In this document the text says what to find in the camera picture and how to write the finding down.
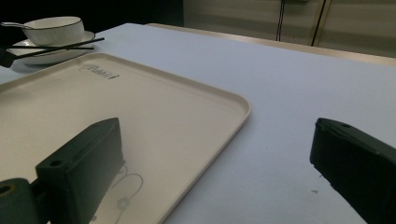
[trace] white tablecloth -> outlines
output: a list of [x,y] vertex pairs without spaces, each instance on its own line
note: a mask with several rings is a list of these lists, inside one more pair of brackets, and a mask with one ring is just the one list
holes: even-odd
[[[92,52],[246,97],[249,120],[165,223],[361,224],[309,162],[318,118],[396,147],[396,67],[123,24]],[[0,82],[45,68],[16,61]]]

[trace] white plate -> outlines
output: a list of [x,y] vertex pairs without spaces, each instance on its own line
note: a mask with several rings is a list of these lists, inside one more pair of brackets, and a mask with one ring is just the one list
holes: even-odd
[[[94,38],[95,38],[95,34],[93,32],[86,31],[84,37],[81,39],[81,42],[92,40]],[[30,42],[30,40],[26,39],[14,44],[14,46],[35,46],[35,44]],[[91,46],[92,44],[82,45],[82,47],[87,47],[87,48]],[[15,55],[22,55],[40,50],[42,49],[9,49],[9,51]],[[19,61],[27,64],[60,63],[69,59],[76,58],[77,56],[82,55],[85,52],[87,52],[87,49],[61,49],[50,53],[39,54],[28,58],[22,58],[19,59]]]

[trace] screw hole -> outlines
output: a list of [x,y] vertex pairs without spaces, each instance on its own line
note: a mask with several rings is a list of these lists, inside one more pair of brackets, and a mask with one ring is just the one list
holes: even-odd
[[11,186],[9,185],[0,187],[0,195],[7,193],[9,190],[11,190]]
[[62,161],[57,160],[57,161],[53,161],[53,162],[50,163],[49,165],[50,165],[50,166],[59,166],[60,164],[62,164]]

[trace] black chopstick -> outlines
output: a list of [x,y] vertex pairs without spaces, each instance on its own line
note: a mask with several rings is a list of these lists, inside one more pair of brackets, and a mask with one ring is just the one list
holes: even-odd
[[[0,46],[0,49],[53,49],[57,47],[48,46]],[[72,47],[67,49],[93,49],[93,48],[83,48],[83,47]]]
[[76,44],[65,45],[65,46],[61,46],[61,47],[54,47],[53,49],[44,49],[44,50],[40,50],[40,51],[36,51],[36,52],[32,52],[32,53],[22,54],[22,55],[16,56],[14,58],[14,60],[21,59],[21,58],[27,58],[27,57],[31,57],[31,56],[35,56],[35,55],[43,54],[43,53],[49,53],[49,52],[53,52],[53,51],[56,51],[56,50],[59,50],[59,49],[70,49],[70,48],[73,48],[73,47],[78,47],[78,46],[81,46],[81,45],[90,44],[90,43],[101,41],[101,40],[104,40],[104,39],[105,39],[104,37],[101,37],[101,38],[97,38],[97,39],[92,39],[92,40],[88,40],[88,41],[79,42],[79,43],[76,43]]

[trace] dark background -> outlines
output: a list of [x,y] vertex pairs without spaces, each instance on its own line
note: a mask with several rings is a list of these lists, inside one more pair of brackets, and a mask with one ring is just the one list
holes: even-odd
[[[0,21],[26,23],[58,16],[80,17],[85,30],[94,33],[126,22],[183,26],[183,0],[11,0],[6,7],[2,7]],[[0,26],[0,45],[13,45],[24,39],[26,36],[20,28]]]

